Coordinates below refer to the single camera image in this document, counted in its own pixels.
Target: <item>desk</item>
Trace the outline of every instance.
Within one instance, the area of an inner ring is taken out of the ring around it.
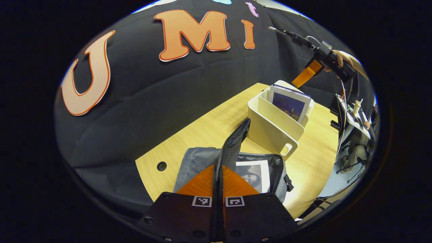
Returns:
[[[136,160],[138,172],[150,197],[172,192],[184,153],[191,147],[221,148],[227,137],[248,117],[248,101],[268,85],[257,83],[209,111],[187,127]],[[286,161],[286,171],[294,189],[283,205],[293,218],[300,216],[327,183],[336,160],[338,130],[330,126],[336,116],[315,103],[299,147]],[[271,153],[249,138],[241,144],[244,153]],[[160,161],[164,171],[156,169]]]
[[[345,117],[345,112],[346,112],[346,101],[342,100],[342,98],[340,97],[340,95],[336,94],[336,98],[338,103],[340,104],[340,106],[342,107],[343,110],[343,115],[342,117]],[[368,121],[368,118],[366,117],[365,113],[362,110],[359,110],[358,114],[356,115],[356,117],[358,117],[360,119],[360,113],[363,116],[365,121]],[[340,141],[341,143],[343,143],[345,141],[345,139],[348,137],[348,135],[353,131],[354,128],[359,129],[362,133],[364,133],[369,139],[371,139],[371,135],[369,134],[369,131],[366,130],[366,128],[362,128],[360,127],[360,124],[356,121],[354,121],[353,117],[350,114],[346,115],[347,118],[347,122],[348,122],[348,127],[345,129],[345,132],[343,134],[343,138]]]

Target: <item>white cup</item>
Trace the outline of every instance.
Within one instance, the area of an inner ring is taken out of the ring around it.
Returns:
[[[356,100],[356,103],[354,105],[354,111],[353,111],[353,113],[354,113],[355,116],[357,116],[359,114],[359,110],[360,110],[361,106],[362,106],[361,102],[359,102],[358,100]]]

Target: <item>gray bag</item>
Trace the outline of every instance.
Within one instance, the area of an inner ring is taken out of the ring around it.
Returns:
[[[221,150],[211,147],[189,148],[181,161],[177,179],[174,185],[174,193],[182,188],[190,179],[194,178],[201,171],[218,161]],[[270,192],[274,193],[280,202],[285,200],[286,192],[294,187],[286,174],[283,158],[277,154],[253,154],[239,153],[237,161],[259,161],[267,160],[270,174]]]

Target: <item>orange letter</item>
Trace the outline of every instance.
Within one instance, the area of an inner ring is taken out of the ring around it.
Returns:
[[[159,54],[161,61],[182,58],[189,53],[189,48],[181,42],[181,35],[187,39],[197,52],[202,51],[209,33],[210,41],[207,44],[207,49],[210,51],[222,51],[228,50],[230,47],[226,39],[226,15],[224,13],[209,11],[200,23],[184,10],[158,13],[155,19],[160,19],[163,25],[165,50]]]
[[[84,54],[89,54],[90,71],[92,72],[92,84],[87,91],[79,94],[73,82],[73,70],[78,63],[78,59],[67,70],[61,84],[61,92],[66,109],[70,114],[86,114],[105,94],[111,76],[106,52],[107,40],[114,33],[115,30],[106,33],[91,44],[84,52]]]
[[[245,48],[246,49],[254,49],[255,48],[254,31],[252,30],[254,27],[254,24],[247,21],[247,20],[242,20],[241,22],[245,26],[245,33],[246,33]]]

